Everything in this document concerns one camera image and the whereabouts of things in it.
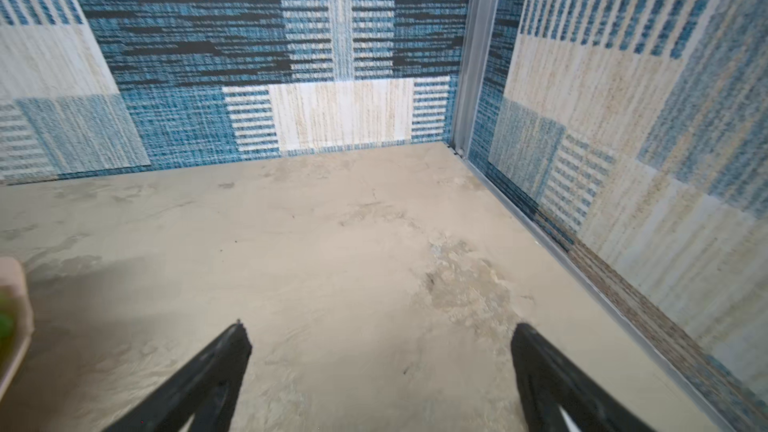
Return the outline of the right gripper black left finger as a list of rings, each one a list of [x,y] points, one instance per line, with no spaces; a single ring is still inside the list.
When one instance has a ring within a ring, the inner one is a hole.
[[[238,321],[106,429],[228,431],[251,353]]]

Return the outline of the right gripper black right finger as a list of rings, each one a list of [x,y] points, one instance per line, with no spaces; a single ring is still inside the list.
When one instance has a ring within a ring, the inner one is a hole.
[[[649,431],[532,325],[516,325],[510,351],[529,431]]]

